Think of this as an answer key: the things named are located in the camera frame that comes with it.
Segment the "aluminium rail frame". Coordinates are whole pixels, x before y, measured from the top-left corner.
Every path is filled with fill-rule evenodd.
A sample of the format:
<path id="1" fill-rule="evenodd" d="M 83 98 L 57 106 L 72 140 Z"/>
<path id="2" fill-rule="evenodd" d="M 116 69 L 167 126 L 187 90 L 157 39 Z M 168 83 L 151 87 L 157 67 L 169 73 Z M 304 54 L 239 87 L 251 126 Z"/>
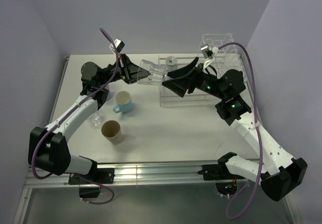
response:
<path id="1" fill-rule="evenodd" d="M 156 163 L 127 163 L 102 164 L 99 168 L 113 168 L 114 180 L 107 186 L 136 186 L 136 185 L 167 185 L 167 184 L 199 184 L 203 176 L 198 174 L 203 165 L 216 164 L 217 161 L 186 161 L 186 162 L 156 162 Z M 44 180 L 35 178 L 28 170 L 24 188 L 60 188 L 60 187 L 93 187 L 93 184 L 68 183 L 69 175 L 52 175 Z"/>

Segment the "grey-blue ceramic cup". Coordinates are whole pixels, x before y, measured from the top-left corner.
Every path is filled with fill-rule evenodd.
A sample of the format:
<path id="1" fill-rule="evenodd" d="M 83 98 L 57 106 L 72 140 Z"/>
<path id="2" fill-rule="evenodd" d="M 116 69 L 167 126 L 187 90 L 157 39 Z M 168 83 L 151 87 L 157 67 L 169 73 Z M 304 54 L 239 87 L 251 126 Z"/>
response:
<path id="1" fill-rule="evenodd" d="M 166 69 L 168 71 L 174 71 L 178 69 L 178 60 L 174 56 L 168 56 L 165 59 Z"/>

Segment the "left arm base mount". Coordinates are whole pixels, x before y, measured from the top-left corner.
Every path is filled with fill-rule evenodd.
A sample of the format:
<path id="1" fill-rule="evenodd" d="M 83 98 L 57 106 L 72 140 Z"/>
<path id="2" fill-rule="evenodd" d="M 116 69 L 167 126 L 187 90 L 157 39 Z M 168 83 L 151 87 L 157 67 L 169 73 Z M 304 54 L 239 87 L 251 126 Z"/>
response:
<path id="1" fill-rule="evenodd" d="M 74 174 L 70 175 L 68 179 L 69 185 L 83 185 L 91 184 L 91 182 L 99 184 L 113 184 L 114 182 L 114 168 L 98 168 L 95 173 L 89 175 Z"/>

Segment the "purple plastic cup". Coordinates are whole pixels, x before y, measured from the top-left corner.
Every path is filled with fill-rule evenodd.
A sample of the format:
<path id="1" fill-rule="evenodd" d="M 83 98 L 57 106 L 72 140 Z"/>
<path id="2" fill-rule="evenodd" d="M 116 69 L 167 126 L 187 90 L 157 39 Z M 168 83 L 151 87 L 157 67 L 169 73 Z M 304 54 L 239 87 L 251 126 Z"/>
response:
<path id="1" fill-rule="evenodd" d="M 106 102 L 108 102 L 112 97 L 112 93 L 110 91 L 109 85 L 106 85 L 106 87 L 104 88 L 104 96 L 106 96 L 106 99 L 105 99 Z"/>

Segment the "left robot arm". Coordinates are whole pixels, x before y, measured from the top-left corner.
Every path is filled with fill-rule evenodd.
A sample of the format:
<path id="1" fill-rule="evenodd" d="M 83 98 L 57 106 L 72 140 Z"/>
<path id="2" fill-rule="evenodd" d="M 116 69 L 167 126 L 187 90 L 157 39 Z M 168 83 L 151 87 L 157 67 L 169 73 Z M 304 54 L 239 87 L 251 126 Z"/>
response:
<path id="1" fill-rule="evenodd" d="M 77 100 L 55 121 L 43 128 L 35 127 L 30 133 L 28 163 L 37 179 L 42 178 L 36 172 L 39 168 L 49 175 L 79 174 L 86 183 L 95 182 L 97 162 L 71 155 L 68 141 L 83 122 L 105 104 L 109 83 L 123 80 L 133 84 L 150 76 L 149 71 L 132 63 L 126 54 L 118 55 L 116 62 L 106 68 L 86 62 L 80 71 L 83 89 Z"/>

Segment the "clear faceted glass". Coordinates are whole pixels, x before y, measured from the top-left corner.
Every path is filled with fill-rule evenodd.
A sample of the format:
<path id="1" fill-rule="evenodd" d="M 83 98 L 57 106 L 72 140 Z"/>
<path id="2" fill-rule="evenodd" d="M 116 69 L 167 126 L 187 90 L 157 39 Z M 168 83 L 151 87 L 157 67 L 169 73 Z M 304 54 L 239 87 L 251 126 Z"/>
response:
<path id="1" fill-rule="evenodd" d="M 137 83 L 141 85 L 160 86 L 167 78 L 165 66 L 143 59 L 138 68 Z"/>

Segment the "light blue mug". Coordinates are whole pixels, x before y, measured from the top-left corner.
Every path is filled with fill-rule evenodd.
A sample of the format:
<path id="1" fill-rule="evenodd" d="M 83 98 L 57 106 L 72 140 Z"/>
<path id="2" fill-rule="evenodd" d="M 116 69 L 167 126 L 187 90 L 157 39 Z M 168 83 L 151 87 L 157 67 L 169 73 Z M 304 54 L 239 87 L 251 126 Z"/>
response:
<path id="1" fill-rule="evenodd" d="M 127 91 L 118 92 L 115 95 L 115 102 L 114 113 L 129 113 L 133 108 L 131 95 Z"/>

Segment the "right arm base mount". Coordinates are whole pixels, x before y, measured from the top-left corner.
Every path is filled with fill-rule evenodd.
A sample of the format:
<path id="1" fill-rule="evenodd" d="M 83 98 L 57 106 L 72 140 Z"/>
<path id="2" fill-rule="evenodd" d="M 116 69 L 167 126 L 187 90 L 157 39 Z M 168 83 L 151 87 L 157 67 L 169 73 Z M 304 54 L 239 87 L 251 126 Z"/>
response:
<path id="1" fill-rule="evenodd" d="M 197 174 L 201 175 L 204 181 L 213 181 L 223 178 L 218 164 L 202 165 L 201 170 L 199 170 Z"/>

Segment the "beige paper cup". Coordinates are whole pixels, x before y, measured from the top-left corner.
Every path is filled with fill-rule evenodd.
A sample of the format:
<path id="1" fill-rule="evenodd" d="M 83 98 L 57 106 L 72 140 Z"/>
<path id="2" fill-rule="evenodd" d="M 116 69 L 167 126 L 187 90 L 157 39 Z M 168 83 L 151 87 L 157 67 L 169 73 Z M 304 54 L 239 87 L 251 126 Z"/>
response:
<path id="1" fill-rule="evenodd" d="M 101 133 L 111 144 L 120 144 L 123 140 L 121 126 L 115 120 L 105 122 L 101 127 Z"/>

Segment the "clear glass near left arm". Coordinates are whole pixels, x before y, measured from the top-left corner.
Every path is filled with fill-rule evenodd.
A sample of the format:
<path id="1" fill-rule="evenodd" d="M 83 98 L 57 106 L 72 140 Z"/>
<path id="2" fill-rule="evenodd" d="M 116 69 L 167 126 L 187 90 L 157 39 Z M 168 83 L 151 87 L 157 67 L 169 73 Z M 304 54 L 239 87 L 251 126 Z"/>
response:
<path id="1" fill-rule="evenodd" d="M 87 118 L 87 121 L 91 123 L 93 126 L 99 126 L 102 123 L 102 116 L 100 113 L 93 113 Z"/>

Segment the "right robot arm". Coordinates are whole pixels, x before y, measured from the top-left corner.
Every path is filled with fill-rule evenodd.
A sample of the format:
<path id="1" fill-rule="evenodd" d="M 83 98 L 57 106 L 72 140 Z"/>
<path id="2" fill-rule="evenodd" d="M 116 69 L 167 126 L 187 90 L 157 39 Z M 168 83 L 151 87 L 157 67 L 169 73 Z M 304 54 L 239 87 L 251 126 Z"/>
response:
<path id="1" fill-rule="evenodd" d="M 167 73 L 162 86 L 179 97 L 195 89 L 219 98 L 215 105 L 218 115 L 226 124 L 235 129 L 262 159 L 261 164 L 229 152 L 218 159 L 217 164 L 199 171 L 204 180 L 230 178 L 232 175 L 259 181 L 264 193 L 272 200 L 279 201 L 302 183 L 307 163 L 296 159 L 283 149 L 267 130 L 255 119 L 254 111 L 241 97 L 246 89 L 243 72 L 229 69 L 220 78 L 203 71 L 198 57 L 177 70 Z"/>

